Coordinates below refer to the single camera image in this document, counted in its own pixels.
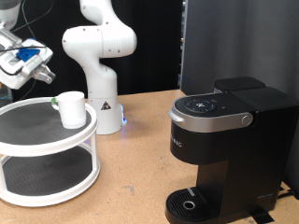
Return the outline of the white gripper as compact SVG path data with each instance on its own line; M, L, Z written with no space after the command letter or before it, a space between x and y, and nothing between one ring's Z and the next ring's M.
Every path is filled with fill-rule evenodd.
M0 82L18 90L30 78L50 84L56 75L47 67L53 52L45 45L29 38L18 46L1 50Z

